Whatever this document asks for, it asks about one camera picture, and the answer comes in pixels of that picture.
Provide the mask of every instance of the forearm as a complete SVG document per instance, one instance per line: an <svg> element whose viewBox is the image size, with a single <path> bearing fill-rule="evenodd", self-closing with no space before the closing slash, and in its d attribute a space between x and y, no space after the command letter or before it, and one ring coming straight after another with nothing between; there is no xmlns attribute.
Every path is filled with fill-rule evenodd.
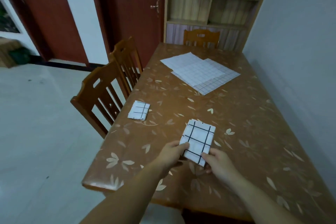
<svg viewBox="0 0 336 224"><path fill-rule="evenodd" d="M120 189L105 198L81 224L139 223L160 180L162 168L154 161Z"/></svg>
<svg viewBox="0 0 336 224"><path fill-rule="evenodd" d="M237 193L257 224L301 223L244 177L235 177L230 187Z"/></svg>

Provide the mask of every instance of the person's left hand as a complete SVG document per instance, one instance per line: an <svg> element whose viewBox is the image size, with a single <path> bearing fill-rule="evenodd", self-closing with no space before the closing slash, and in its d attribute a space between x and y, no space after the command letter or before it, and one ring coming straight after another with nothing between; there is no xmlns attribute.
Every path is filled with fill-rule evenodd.
<svg viewBox="0 0 336 224"><path fill-rule="evenodd" d="M172 141L167 143L161 150L160 154L154 160L162 168L162 177L166 177L172 167L183 165L179 159L183 159L181 154L189 148L189 143L180 144L180 141Z"/></svg>

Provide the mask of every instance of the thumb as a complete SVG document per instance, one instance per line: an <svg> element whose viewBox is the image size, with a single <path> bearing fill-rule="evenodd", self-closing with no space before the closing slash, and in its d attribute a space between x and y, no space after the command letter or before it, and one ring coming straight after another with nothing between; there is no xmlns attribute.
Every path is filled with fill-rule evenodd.
<svg viewBox="0 0 336 224"><path fill-rule="evenodd" d="M205 162L207 162L210 166L212 166L217 160L215 156L206 154L206 153L202 153L202 158L205 160Z"/></svg>
<svg viewBox="0 0 336 224"><path fill-rule="evenodd" d="M176 146L176 149L180 154L182 154L182 152L184 150L187 150L189 148L189 146L190 146L190 144L188 142L186 142L186 143L183 143L183 144L180 144L180 145Z"/></svg>

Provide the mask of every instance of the dining table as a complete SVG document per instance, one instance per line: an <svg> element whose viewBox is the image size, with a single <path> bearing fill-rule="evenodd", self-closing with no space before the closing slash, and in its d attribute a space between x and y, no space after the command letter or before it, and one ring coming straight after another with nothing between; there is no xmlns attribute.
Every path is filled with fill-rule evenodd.
<svg viewBox="0 0 336 224"><path fill-rule="evenodd" d="M202 95L160 61L188 52L240 75ZM144 121L127 117L135 100L150 104ZM153 161L166 143L180 140L190 119L215 126L211 147L226 152L246 179L286 211L304 223L336 223L334 198L244 54L218 49L160 43L82 185L103 192L117 190ZM151 202L252 220L228 186L189 160L159 182Z"/></svg>

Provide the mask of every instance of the red door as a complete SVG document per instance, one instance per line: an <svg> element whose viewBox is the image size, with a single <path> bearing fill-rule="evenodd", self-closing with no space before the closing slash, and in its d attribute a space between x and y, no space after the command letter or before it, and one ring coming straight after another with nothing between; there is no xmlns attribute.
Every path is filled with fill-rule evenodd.
<svg viewBox="0 0 336 224"><path fill-rule="evenodd" d="M67 0L22 0L52 52L61 60L88 63Z"/></svg>
<svg viewBox="0 0 336 224"><path fill-rule="evenodd" d="M115 43L133 36L145 67L160 42L157 0L106 0Z"/></svg>

